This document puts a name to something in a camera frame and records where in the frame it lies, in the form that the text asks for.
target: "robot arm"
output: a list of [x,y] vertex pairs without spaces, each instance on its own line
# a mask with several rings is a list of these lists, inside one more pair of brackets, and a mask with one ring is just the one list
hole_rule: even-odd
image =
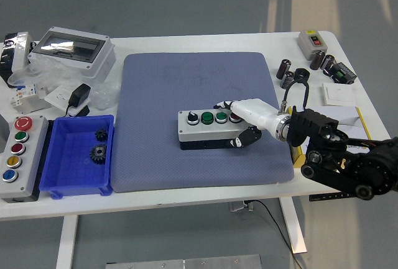
[[[273,138],[293,147],[310,137],[301,168],[308,179],[364,200],[390,190],[398,191],[398,137],[384,141],[350,139],[337,129],[337,120],[311,109],[297,112],[295,107],[292,115],[286,114],[260,99],[224,101],[214,106],[219,107],[231,109],[252,124],[249,129],[268,130]],[[251,138],[249,129],[231,144],[244,147],[259,139]],[[348,152],[350,145],[367,147],[369,152]]]

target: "power adapter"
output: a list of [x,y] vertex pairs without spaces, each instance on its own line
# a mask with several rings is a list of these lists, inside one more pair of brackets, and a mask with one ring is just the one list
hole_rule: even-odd
[[87,99],[91,88],[86,84],[81,84],[70,95],[68,107],[78,107],[84,100]]

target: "white table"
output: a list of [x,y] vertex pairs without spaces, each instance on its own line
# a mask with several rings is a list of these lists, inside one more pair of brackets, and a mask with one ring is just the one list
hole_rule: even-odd
[[[320,32],[320,34],[328,45],[328,53],[334,55],[339,62],[343,62],[353,70],[336,37],[330,32]],[[275,75],[280,61],[288,58],[292,62],[293,70],[306,68],[311,73],[308,81],[310,84],[310,97],[307,105],[322,106],[324,105],[322,83],[330,82],[330,79],[320,70],[312,71],[309,69],[310,62],[304,58],[297,45],[298,36],[298,32],[288,32],[112,39],[112,43],[115,44],[116,63],[106,81],[121,80],[123,61],[126,56],[132,53],[260,52],[264,55],[269,67],[279,103],[284,96],[284,90],[279,87],[279,80]],[[355,84],[352,86],[356,105],[361,110],[372,139],[389,139],[387,130],[382,124],[359,78],[356,79]],[[11,93],[3,83],[0,85],[0,90],[3,98],[7,98],[8,94]],[[304,87],[295,86],[289,92],[288,105],[301,106],[303,95]],[[105,111],[91,109],[90,115],[113,114],[116,116],[116,111],[117,106]],[[18,116],[16,110],[13,109],[7,100],[0,101],[0,113],[8,122],[13,122],[15,117]],[[48,119],[63,116],[62,112],[54,107],[32,114],[44,115]],[[281,198],[281,205],[290,232],[292,246],[295,252],[303,252],[306,250],[302,242],[302,235],[291,197],[334,191],[334,189],[304,178],[299,170],[295,170],[295,177],[292,181],[276,185],[167,189],[135,193],[113,193],[107,197],[97,194],[71,196],[64,197],[61,200],[53,200],[47,193],[41,193],[39,200],[33,203],[8,204],[0,200],[0,220],[65,216],[57,268],[70,268],[79,214],[242,201],[245,199]]]

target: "table leg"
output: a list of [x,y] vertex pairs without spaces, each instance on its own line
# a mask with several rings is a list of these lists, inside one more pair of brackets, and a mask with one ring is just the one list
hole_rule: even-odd
[[290,245],[292,246],[293,253],[307,252],[292,197],[287,196],[279,198],[279,201],[285,217],[285,223],[287,232],[289,233]]
[[78,215],[65,216],[58,251],[57,269],[71,269]]

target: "black cable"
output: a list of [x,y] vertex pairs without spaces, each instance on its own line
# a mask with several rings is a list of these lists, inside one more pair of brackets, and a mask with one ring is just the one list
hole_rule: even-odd
[[65,112],[65,115],[64,115],[64,117],[66,117],[66,116],[67,116],[67,114],[68,114],[68,110],[69,110],[69,107],[71,107],[71,106],[72,106],[71,104],[68,104],[67,111]]
[[278,223],[277,223],[276,220],[274,219],[274,216],[272,216],[272,214],[271,214],[270,210],[268,209],[268,207],[267,207],[262,201],[259,201],[258,199],[251,199],[251,200],[249,200],[249,201],[244,201],[245,204],[248,204],[248,203],[251,203],[251,202],[259,202],[260,204],[262,204],[262,205],[267,209],[268,214],[271,216],[272,220],[275,222],[277,228],[279,229],[279,232],[280,232],[280,234],[281,234],[281,236],[282,236],[282,238],[283,238],[283,240],[284,240],[284,242],[285,242],[287,248],[289,249],[290,254],[292,255],[294,261],[296,262],[296,264],[298,265],[298,267],[300,267],[300,269],[303,269],[303,267],[301,267],[301,265],[299,264],[299,261],[297,261],[296,257],[294,256],[294,253],[293,253],[292,248],[290,247],[289,243],[287,243],[287,240],[286,240],[285,236],[283,235],[282,230],[280,229]]
[[298,79],[298,80],[294,80],[293,82],[291,82],[288,85],[288,87],[286,88],[286,91],[285,91],[284,101],[287,101],[287,93],[289,92],[289,89],[295,83],[300,83],[300,84],[303,84],[305,86],[305,94],[304,94],[304,101],[303,101],[303,109],[305,110],[305,107],[307,106],[308,95],[310,94],[310,85],[308,84],[308,82],[305,79],[301,78],[301,79]]

